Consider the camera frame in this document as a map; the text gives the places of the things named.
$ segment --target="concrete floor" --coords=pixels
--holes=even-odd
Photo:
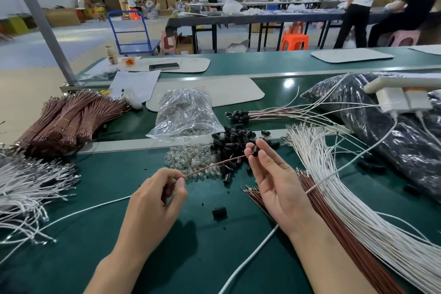
[[[149,22],[147,28],[151,39],[159,39],[161,30],[164,30],[167,23],[166,17],[158,18],[155,22]],[[79,35],[93,30],[95,25],[82,24],[80,27],[58,28],[55,34],[58,39],[78,40]],[[105,46],[115,45],[112,32],[108,23],[102,24],[103,28],[109,31],[102,45],[99,45],[85,54],[70,61],[74,73],[85,69],[97,59],[105,57]],[[190,28],[180,30],[184,35],[191,34]],[[332,48],[335,42],[338,29],[329,31],[326,47]],[[317,45],[319,30],[309,30],[310,47]],[[145,38],[142,33],[123,34],[120,36],[122,42],[141,40]],[[230,25],[228,29],[222,27],[218,30],[218,49],[226,49],[231,43],[240,43],[248,39],[246,26]],[[251,35],[251,48],[257,47],[258,33]],[[267,48],[275,49],[277,45],[278,31],[268,34]],[[20,41],[41,40],[40,33],[31,33],[17,38]],[[199,48],[204,51],[212,49],[211,32],[198,33]],[[17,59],[26,58],[22,53],[17,52]],[[0,59],[0,142],[13,144],[22,133],[40,116],[43,103],[51,96],[60,96],[59,86],[65,83],[65,79],[58,67],[26,67],[23,69],[7,69]]]

